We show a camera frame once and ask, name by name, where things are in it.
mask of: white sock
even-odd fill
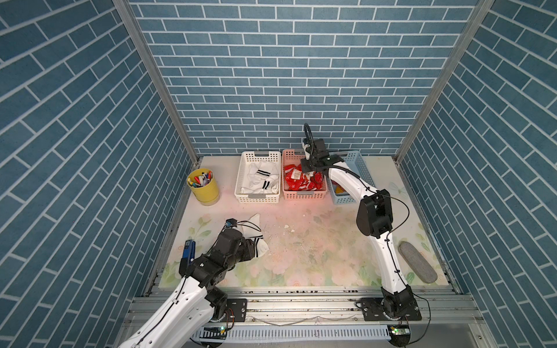
[[[259,217],[260,215],[259,213],[257,213],[254,216],[252,216],[248,221],[255,224],[255,226],[259,227]],[[248,227],[248,226],[252,226],[252,224],[249,222],[247,223],[244,222],[243,224],[245,224],[245,226],[238,226],[238,227],[241,228],[241,232],[244,238],[251,239],[255,243],[255,247],[256,247],[255,257],[261,257],[265,255],[266,252],[269,251],[269,245],[267,245],[267,242],[263,240],[263,234],[261,232],[251,227]]]
[[[279,169],[269,161],[252,163],[247,174],[248,186],[242,187],[242,193],[277,194],[279,192]]]

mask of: blue basket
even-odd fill
[[[369,174],[368,167],[365,165],[364,158],[361,156],[360,151],[342,151],[335,154],[340,155],[348,165],[348,168],[350,168],[350,170],[355,172],[356,174],[360,175],[362,180],[364,180],[371,186],[375,186],[372,176]],[[329,192],[331,193],[331,197],[333,198],[333,204],[356,203],[354,198],[352,198],[348,192],[336,194],[335,189],[333,188],[333,183],[331,182],[331,179],[329,179],[329,177],[327,177],[327,185],[329,186]]]

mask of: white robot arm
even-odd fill
[[[334,166],[350,169],[345,162],[335,163]],[[361,202],[365,197],[378,191],[377,188],[369,185],[364,180],[360,181],[342,169],[330,168],[329,178],[342,186],[356,202]],[[400,265],[397,255],[394,253],[393,240],[388,238],[389,232],[383,232],[379,238],[371,235],[368,238],[373,245],[375,255],[377,255],[383,288],[389,293],[397,293],[404,291],[406,284],[401,279],[403,277],[402,273],[400,273],[400,277],[398,276]]]
[[[353,173],[337,155],[330,155],[322,139],[314,140],[308,124],[302,171],[323,171],[360,202],[356,224],[371,241],[377,255],[382,279],[383,310],[392,318],[407,314],[415,303],[412,290],[403,279],[393,241],[390,195],[378,190]],[[227,295],[216,287],[237,262],[255,255],[255,245],[233,227],[229,219],[207,254],[196,258],[187,268],[180,267],[180,284],[156,313],[120,348],[181,348],[211,318],[223,317]]]
[[[172,295],[120,348],[181,348],[211,318],[223,317],[228,296],[216,285],[236,263],[251,260],[256,248],[234,227],[235,219],[226,220],[210,250],[180,267],[182,280]]]
[[[302,171],[321,171],[341,185],[349,194],[360,202],[356,225],[363,235],[371,241],[381,272],[381,291],[383,293],[384,313],[398,319],[405,316],[415,299],[410,285],[404,282],[400,270],[393,240],[389,237],[393,226],[393,212],[390,194],[366,183],[359,175],[352,172],[343,159],[329,154],[323,139],[313,139],[311,129],[304,124],[306,138],[302,145],[306,158],[302,159]]]

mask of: yellow cup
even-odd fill
[[[192,183],[196,183],[197,181],[194,179],[194,177],[198,177],[202,175],[202,173],[209,173],[209,169],[199,168],[197,170],[194,170],[188,176],[188,179],[191,180]],[[197,200],[203,205],[213,205],[218,202],[218,199],[220,198],[217,181],[215,180],[214,174],[211,177],[211,181],[203,187],[192,187],[189,183],[188,186],[192,190],[193,194],[196,195]]]

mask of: black bracket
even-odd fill
[[[247,299],[245,298],[229,298],[226,300],[226,308],[230,308],[234,313],[234,322],[246,321],[246,307]],[[226,322],[226,315],[221,322]]]
[[[406,310],[406,319],[404,318],[390,318],[385,314],[385,308],[382,305],[382,297],[364,297],[356,302],[356,307],[360,308],[364,314],[365,321],[394,321],[398,322],[401,319],[408,321],[422,320],[422,314],[419,311],[416,300],[412,299],[410,306]]]

